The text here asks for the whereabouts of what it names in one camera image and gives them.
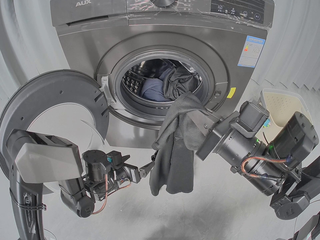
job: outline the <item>qr code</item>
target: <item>qr code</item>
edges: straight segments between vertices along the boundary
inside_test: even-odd
[[[261,51],[262,46],[254,45],[252,52],[258,54]]]

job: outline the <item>white floor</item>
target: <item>white floor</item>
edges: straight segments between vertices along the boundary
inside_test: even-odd
[[[267,81],[257,85],[250,80],[242,101],[259,98],[262,87],[272,85]],[[286,89],[281,84],[274,88]],[[303,97],[315,128],[320,132],[320,91],[299,89],[294,84],[286,90]],[[128,163],[136,166],[148,163],[154,153],[145,149],[117,150],[123,155],[130,154]],[[316,147],[304,166],[319,155],[319,150],[320,147]],[[102,213],[86,219],[78,218],[64,206],[59,195],[46,195],[43,200],[48,207],[44,212],[45,228],[52,231],[58,240],[275,240],[292,237],[295,220],[279,220],[269,207],[271,197],[259,193],[245,178],[231,173],[229,164],[220,156],[211,154],[204,162],[196,158],[194,171],[194,191],[190,194],[170,195],[162,189],[154,197],[150,193],[149,178],[146,178],[138,185],[133,184],[110,196]],[[0,217],[0,238],[15,240],[18,233],[11,208],[9,182],[2,173],[0,188],[3,214]],[[296,230],[319,210],[320,202],[311,204],[298,218]]]

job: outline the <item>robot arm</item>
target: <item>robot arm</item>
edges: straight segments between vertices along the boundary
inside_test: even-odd
[[[78,147],[52,135],[13,130],[6,146],[12,158],[10,195],[20,240],[45,240],[42,221],[43,183],[58,181],[62,202],[81,218],[89,217],[96,201],[120,189],[126,181],[138,183],[154,162],[142,168],[124,163],[129,155],[100,150],[83,153],[86,174]]]
[[[211,152],[219,154],[233,173],[244,176],[265,195],[273,194],[270,207],[278,218],[296,218],[320,193],[320,157],[306,168],[301,166],[319,143],[313,125],[303,114],[295,112],[268,145],[255,137],[269,117],[257,102],[245,102],[239,112],[227,118],[213,111],[192,111],[188,115],[206,136],[196,155],[204,160]],[[125,163],[130,156],[122,157],[120,152],[89,150],[82,155],[86,170],[82,177],[76,145],[24,130],[10,134],[7,149],[13,161],[10,194],[21,240],[44,239],[43,182],[58,181],[63,203],[85,218],[93,213],[95,202],[105,198],[106,191],[112,194],[126,181],[140,182],[154,165],[153,159],[138,169]]]
[[[270,207],[278,218],[296,218],[320,193],[320,157],[302,169],[302,161],[319,143],[303,114],[295,112],[268,145],[254,137],[269,116],[255,101],[246,101],[240,112],[226,119],[214,112],[195,111],[189,116],[207,136],[196,155],[204,160],[211,152],[219,154],[231,172],[244,176],[265,195],[273,194]]]

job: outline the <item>energy label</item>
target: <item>energy label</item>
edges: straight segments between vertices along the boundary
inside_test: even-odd
[[[247,35],[238,66],[254,68],[260,57],[265,39]]]

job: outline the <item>laundry basket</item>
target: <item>laundry basket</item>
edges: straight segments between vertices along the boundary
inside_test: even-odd
[[[299,94],[264,88],[261,91],[260,100],[261,104],[270,112],[271,120],[270,126],[262,127],[256,134],[256,137],[263,142],[271,142],[296,111],[304,114],[312,123],[306,103]]]

